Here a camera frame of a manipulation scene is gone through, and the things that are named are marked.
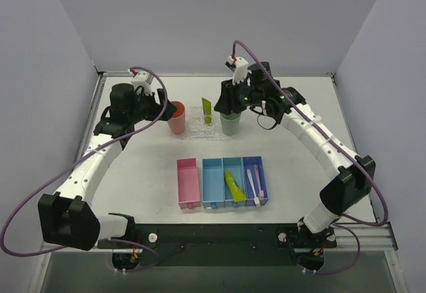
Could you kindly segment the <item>green plastic cup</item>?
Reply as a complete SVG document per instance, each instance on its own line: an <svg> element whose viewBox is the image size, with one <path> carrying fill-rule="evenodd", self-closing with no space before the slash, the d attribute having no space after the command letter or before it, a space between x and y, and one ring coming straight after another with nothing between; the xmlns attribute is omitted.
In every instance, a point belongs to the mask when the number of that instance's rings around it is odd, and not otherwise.
<svg viewBox="0 0 426 293"><path fill-rule="evenodd" d="M238 132L240 119L241 119L240 113L232 113L230 115L225 115L224 113L221 113L220 122L221 122L222 132L229 137L235 135Z"/></svg>

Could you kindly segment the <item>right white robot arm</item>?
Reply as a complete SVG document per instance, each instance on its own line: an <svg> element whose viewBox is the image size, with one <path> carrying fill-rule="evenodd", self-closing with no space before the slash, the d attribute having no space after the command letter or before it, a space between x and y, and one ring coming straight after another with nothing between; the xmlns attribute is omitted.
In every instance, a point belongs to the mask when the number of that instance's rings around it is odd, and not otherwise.
<svg viewBox="0 0 426 293"><path fill-rule="evenodd" d="M295 88L281 87L268 62L251 65L242 57L228 57L225 64L232 78L222 81L214 110L237 115L259 108L258 115L274 119L297 137L329 178L319 204L300 222L311 234L319 234L370 193L375 161L347 148Z"/></svg>

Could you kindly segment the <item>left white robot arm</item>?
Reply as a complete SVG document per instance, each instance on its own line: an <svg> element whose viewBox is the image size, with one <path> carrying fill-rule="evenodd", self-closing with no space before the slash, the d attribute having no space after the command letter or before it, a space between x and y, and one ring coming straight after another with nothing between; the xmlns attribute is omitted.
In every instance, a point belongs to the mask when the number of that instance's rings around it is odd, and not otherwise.
<svg viewBox="0 0 426 293"><path fill-rule="evenodd" d="M164 87L150 93L148 85L119 83L112 87L109 99L81 161L53 194L43 194L38 201L43 240L49 244L91 250L109 238L125 248L136 241L134 218L119 213L97 216L91 208L93 198L136 132L136 124L168 121L177 108Z"/></svg>

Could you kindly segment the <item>yellow-green toothpaste tube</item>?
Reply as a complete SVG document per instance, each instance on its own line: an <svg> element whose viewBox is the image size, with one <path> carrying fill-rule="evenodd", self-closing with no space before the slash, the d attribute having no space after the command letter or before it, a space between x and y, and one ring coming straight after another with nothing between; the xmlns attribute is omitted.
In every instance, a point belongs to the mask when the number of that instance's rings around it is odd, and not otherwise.
<svg viewBox="0 0 426 293"><path fill-rule="evenodd" d="M243 202L247 200L246 195L244 194L242 189L237 185L231 172L225 171L224 179L228 189L230 190L234 202Z"/></svg>
<svg viewBox="0 0 426 293"><path fill-rule="evenodd" d="M212 105L211 102L206 98L202 98L202 110L204 124L210 126L212 124Z"/></svg>

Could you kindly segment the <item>clear textured plastic box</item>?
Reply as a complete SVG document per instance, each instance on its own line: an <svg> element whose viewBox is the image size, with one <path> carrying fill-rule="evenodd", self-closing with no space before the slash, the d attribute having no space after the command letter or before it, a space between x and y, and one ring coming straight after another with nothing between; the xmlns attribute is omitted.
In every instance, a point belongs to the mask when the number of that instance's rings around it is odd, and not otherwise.
<svg viewBox="0 0 426 293"><path fill-rule="evenodd" d="M222 132L220 117L216 112L212 112L212 124L204 124L202 107L189 107L186 111L186 130L194 134L220 134Z"/></svg>

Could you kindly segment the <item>orange plastic cup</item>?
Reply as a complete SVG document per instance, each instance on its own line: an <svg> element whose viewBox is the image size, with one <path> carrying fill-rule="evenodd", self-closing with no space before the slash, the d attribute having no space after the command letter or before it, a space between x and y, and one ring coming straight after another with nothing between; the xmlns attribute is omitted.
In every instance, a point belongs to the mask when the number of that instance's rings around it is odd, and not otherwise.
<svg viewBox="0 0 426 293"><path fill-rule="evenodd" d="M186 128L185 125L185 106L179 101L172 101L172 104L177 108L173 116L168 121L168 126L172 134L181 135Z"/></svg>

